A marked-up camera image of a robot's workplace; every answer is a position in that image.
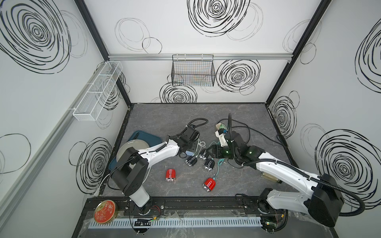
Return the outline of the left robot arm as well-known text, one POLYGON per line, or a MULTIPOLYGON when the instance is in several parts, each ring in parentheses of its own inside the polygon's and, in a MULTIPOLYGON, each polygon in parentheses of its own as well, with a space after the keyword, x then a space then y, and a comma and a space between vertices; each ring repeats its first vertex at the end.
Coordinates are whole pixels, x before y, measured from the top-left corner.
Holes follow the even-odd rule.
POLYGON ((150 195, 143 187, 147 170, 165 159, 185 153, 198 138, 199 131, 191 125, 156 146, 140 150, 127 148, 111 171, 110 177, 123 195, 129 197, 138 208, 149 209, 150 195))

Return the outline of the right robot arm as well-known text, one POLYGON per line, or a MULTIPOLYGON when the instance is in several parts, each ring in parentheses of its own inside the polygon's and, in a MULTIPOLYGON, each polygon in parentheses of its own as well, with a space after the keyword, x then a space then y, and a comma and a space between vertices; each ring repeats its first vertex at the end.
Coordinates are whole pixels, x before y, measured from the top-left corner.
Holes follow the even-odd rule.
POLYGON ((258 146, 248 146, 235 131, 219 129, 215 135, 224 158, 268 174, 295 189, 295 192, 264 189, 257 199, 257 208, 261 213, 292 210, 308 214, 324 226, 334 227, 338 217, 357 216, 365 211, 364 201, 355 193, 338 186, 332 176, 306 172, 275 158, 258 146))

